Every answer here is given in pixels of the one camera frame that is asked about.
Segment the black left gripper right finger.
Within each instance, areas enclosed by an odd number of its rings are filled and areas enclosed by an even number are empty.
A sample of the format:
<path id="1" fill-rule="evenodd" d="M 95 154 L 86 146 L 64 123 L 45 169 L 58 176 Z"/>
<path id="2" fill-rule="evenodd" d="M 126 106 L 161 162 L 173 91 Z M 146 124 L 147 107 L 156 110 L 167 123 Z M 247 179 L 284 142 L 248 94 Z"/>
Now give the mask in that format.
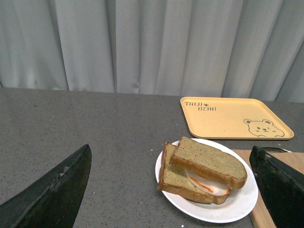
<path id="1" fill-rule="evenodd" d="M 252 148 L 249 162 L 276 227 L 302 228 L 304 175 L 257 146 Z"/>

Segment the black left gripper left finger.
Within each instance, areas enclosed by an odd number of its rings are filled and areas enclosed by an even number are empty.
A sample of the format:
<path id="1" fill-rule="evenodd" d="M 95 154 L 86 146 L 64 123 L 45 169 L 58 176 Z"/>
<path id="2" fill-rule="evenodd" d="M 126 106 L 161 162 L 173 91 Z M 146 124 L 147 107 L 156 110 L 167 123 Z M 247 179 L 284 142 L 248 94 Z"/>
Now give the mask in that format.
<path id="1" fill-rule="evenodd" d="M 92 154 L 84 145 L 0 206 L 2 228 L 71 228 L 84 197 Z"/>

